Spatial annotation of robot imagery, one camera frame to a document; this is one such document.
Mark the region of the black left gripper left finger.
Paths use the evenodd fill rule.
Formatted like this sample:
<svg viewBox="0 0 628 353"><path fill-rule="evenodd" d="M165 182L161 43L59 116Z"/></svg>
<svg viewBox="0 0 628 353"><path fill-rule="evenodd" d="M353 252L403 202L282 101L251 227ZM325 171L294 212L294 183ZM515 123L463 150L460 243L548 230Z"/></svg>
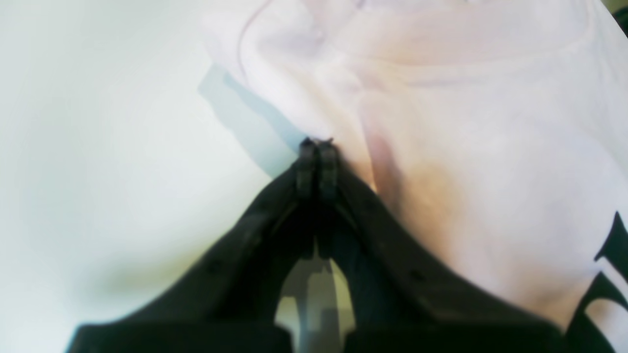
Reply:
<svg viewBox="0 0 628 353"><path fill-rule="evenodd" d="M291 353L275 323L285 279L314 253L318 145L305 139L237 224L168 290L123 319L77 329L70 353Z"/></svg>

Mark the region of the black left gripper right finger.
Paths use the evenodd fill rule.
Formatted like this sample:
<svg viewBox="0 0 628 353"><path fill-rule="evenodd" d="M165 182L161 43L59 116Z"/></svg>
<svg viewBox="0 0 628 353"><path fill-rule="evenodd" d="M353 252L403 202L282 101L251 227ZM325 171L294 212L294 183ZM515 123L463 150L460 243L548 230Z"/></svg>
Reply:
<svg viewBox="0 0 628 353"><path fill-rule="evenodd" d="M316 191L330 226L323 257L348 283L346 353L565 353L554 324L456 275L417 244L330 141L316 144Z"/></svg>

